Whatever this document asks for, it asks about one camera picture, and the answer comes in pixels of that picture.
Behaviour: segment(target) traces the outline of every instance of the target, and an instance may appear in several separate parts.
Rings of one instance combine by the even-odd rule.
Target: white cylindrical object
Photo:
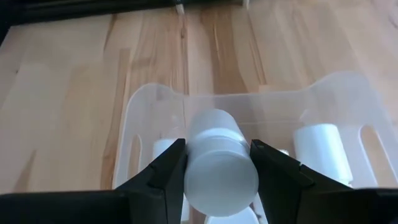
[[[213,217],[226,217],[250,205],[258,174],[249,145],[234,118],[208,110],[193,118],[188,130],[184,191],[191,206]]]
[[[259,219],[250,207],[228,217],[209,217],[205,224],[260,224]]]
[[[166,149],[168,149],[177,139],[160,139],[154,143],[154,156],[156,159],[160,156]]]
[[[306,126],[294,132],[296,159],[342,184],[353,180],[338,128],[334,124]]]

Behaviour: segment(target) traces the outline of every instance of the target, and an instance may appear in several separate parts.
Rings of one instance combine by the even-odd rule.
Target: wooden table
[[[109,189],[143,84],[190,95],[298,90],[355,70],[398,119],[398,6],[253,0],[13,27],[0,48],[0,193]]]

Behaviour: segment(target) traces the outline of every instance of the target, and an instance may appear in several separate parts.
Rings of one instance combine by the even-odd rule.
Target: wooden surface
[[[398,119],[398,6],[253,0],[13,27],[0,48],[0,193],[109,189],[129,97],[297,90],[356,70]]]

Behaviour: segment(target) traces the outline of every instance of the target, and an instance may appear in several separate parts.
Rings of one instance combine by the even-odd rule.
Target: transparent plastic tray
[[[378,186],[360,137],[363,126],[372,126],[397,182],[398,141],[390,119],[363,75],[340,72],[303,90],[258,94],[187,96],[163,85],[142,86],[127,105],[114,187],[132,176],[129,162],[135,135],[141,141],[138,168],[141,171],[152,161],[153,144],[158,139],[185,138],[193,115],[209,108],[231,114],[248,141],[260,139],[288,150],[293,157],[292,136],[296,129],[318,123],[337,125],[355,188]]]

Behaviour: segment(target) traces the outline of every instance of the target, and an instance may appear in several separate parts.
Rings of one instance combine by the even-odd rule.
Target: white cylinder
[[[306,126],[294,132],[296,159],[333,180],[353,180],[338,128],[334,124]]]
[[[222,110],[196,115],[188,129],[184,192],[192,207],[226,217],[250,205],[258,174],[234,118]]]
[[[168,149],[177,139],[160,139],[154,143],[153,160]]]

